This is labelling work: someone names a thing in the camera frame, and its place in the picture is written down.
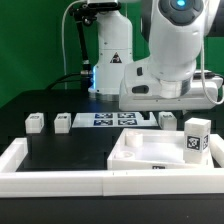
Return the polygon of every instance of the white cable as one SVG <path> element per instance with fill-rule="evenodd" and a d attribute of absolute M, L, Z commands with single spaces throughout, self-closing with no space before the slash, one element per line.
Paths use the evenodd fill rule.
<path fill-rule="evenodd" d="M 128 18 L 128 4 L 125 4 L 125 17 Z"/>
<path fill-rule="evenodd" d="M 67 9 L 64 12 L 63 15 L 63 19 L 62 19 L 62 27 L 61 27 L 61 41 L 62 41 L 62 53 L 63 53 L 63 63 L 64 63 L 64 75 L 67 75 L 67 62 L 66 62 L 66 55 L 65 55 L 65 19 L 66 19 L 66 15 L 69 11 L 69 9 L 78 3 L 82 3 L 82 2 L 86 2 L 86 0 L 79 0 L 79 1 L 75 1 L 72 2 Z"/>
<path fill-rule="evenodd" d="M 201 47 L 201 80 L 202 80 L 202 86 L 203 86 L 203 90 L 205 93 L 205 96 L 207 97 L 207 99 L 215 104 L 215 105 L 220 105 L 224 102 L 224 86 L 222 86 L 222 100 L 217 102 L 214 101 L 211 96 L 209 95 L 207 88 L 206 88 L 206 84 L 205 84 L 205 50 L 204 50 L 204 41 L 202 41 L 202 47 Z"/>

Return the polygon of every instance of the black table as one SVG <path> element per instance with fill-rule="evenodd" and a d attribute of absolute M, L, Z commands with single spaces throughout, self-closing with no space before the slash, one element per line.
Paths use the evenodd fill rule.
<path fill-rule="evenodd" d="M 24 137 L 25 119 L 43 112 L 45 128 L 29 135 L 23 171 L 104 170 L 122 128 L 77 128 L 55 135 L 57 113 L 118 112 L 117 102 L 90 100 L 79 90 L 28 91 L 0 109 L 0 152 L 16 137 Z M 191 117 L 212 120 L 212 133 L 224 137 L 224 106 L 178 116 L 178 130 Z M 71 146 L 80 150 L 71 151 Z M 223 223 L 224 194 L 145 195 L 116 197 L 0 199 L 1 223 Z"/>

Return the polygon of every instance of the white platform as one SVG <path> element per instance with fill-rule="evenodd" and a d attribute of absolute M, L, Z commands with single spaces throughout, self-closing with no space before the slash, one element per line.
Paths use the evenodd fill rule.
<path fill-rule="evenodd" d="M 72 128 L 101 127 L 139 127 L 158 126 L 155 116 L 150 112 L 150 119 L 144 120 L 139 112 L 120 113 L 77 113 Z"/>
<path fill-rule="evenodd" d="M 218 135 L 211 135 L 211 152 L 223 165 L 224 141 Z M 15 172 L 26 154 L 22 138 L 0 157 L 1 198 L 224 193 L 223 168 Z"/>

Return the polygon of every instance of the blue light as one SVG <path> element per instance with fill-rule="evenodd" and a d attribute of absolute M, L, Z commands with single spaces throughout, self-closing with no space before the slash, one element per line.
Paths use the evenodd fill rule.
<path fill-rule="evenodd" d="M 185 2 L 185 0 L 178 0 L 178 1 L 177 1 L 177 5 L 183 7 L 183 6 L 186 5 L 186 2 Z"/>
<path fill-rule="evenodd" d="M 94 67 L 93 67 L 93 89 L 96 88 L 96 83 L 95 83 L 95 81 L 96 81 L 96 67 L 94 66 Z"/>

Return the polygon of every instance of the small white cube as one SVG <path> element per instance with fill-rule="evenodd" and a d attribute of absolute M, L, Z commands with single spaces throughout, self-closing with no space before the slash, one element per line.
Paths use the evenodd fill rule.
<path fill-rule="evenodd" d="M 58 114 L 54 120 L 55 134 L 67 134 L 71 128 L 71 114 L 61 113 Z"/>
<path fill-rule="evenodd" d="M 38 134 L 44 127 L 44 114 L 35 113 L 30 114 L 25 121 L 26 133 L 27 134 Z"/>
<path fill-rule="evenodd" d="M 159 126 L 163 130 L 176 131 L 177 119 L 171 112 L 159 113 Z"/>
<path fill-rule="evenodd" d="M 185 122 L 185 162 L 206 165 L 210 151 L 210 131 L 210 120 L 191 118 Z"/>

